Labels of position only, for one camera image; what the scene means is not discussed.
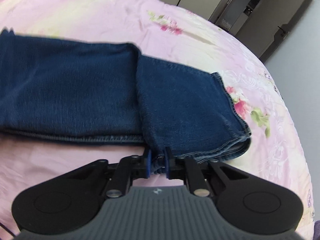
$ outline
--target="wrinkled fabric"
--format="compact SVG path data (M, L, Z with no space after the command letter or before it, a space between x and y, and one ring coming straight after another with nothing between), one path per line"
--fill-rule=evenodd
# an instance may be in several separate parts
M31 137L134 143L143 136L155 158L169 146L199 162L232 159L250 145L219 74L145 57L133 44L4 30L0 100L1 130Z

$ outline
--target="pink flower print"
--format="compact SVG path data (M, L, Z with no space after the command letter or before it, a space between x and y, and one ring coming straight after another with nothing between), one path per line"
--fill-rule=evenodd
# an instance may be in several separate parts
M196 15L195 13L193 13L192 11L189 11L189 10L187 10L187 13L188 13L188 14L191 14L191 15L193 15L193 16Z
M245 113L248 111L246 102L239 99L239 101L235 103L235 110L242 117L242 119L245 119Z
M235 89L233 87L226 87L226 91L228 94L231 94L235 92Z
M166 31L168 29L168 26L166 24L164 25L161 25L161 28L160 28L162 31Z
M180 28L174 28L174 30L172 31L174 34L176 34L176 35L180 35L180 34L182 34L182 29L180 29Z
M182 34L182 29L178 27L177 22L165 15L157 16L154 12L148 11L148 14L151 16L150 21L160 25L160 30L166 32L171 32L176 35Z

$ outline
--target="logo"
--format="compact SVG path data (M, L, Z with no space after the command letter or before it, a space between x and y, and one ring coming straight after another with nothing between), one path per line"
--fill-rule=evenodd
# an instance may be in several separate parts
M156 188L153 190L153 193L155 193L157 195L159 195L161 192L162 192L162 189L160 189L160 188Z

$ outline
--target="doorway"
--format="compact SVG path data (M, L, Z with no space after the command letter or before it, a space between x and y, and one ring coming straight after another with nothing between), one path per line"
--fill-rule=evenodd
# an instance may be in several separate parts
M282 43L312 0L231 0L215 24L262 62Z

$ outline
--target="metal screw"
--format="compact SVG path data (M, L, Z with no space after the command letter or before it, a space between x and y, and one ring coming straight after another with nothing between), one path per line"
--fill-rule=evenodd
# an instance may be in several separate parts
M106 192L107 197L109 198L117 198L122 195L121 191L118 189L111 189Z
M193 192L198 197L207 197L210 195L210 191L205 188L198 188Z

